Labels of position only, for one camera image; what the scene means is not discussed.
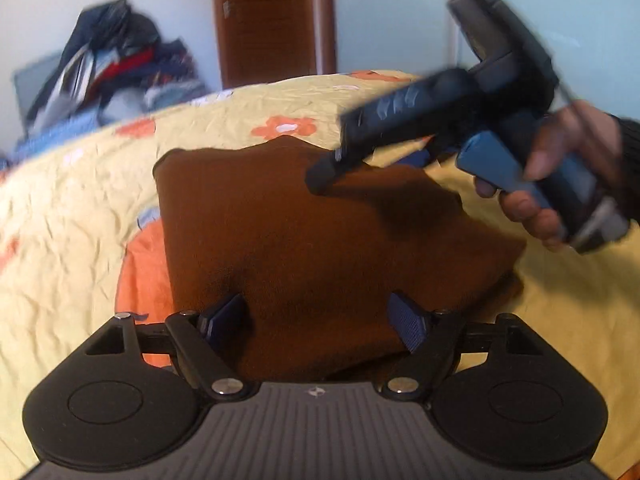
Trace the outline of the black sleeve forearm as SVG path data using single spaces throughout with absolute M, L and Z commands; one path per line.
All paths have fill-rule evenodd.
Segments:
M 639 123 L 614 116 L 620 127 L 622 154 L 620 155 L 620 185 L 617 198 L 630 220 L 640 220 L 640 131 Z

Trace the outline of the person's right hand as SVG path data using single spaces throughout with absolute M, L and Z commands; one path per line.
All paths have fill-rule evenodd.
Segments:
M 620 127 L 614 117 L 585 101 L 575 101 L 551 114 L 536 133 L 523 178 L 551 176 L 568 155 L 575 155 L 611 192 L 620 185 Z M 502 212 L 529 235 L 554 249 L 565 244 L 560 214 L 539 205 L 526 191 L 499 193 Z

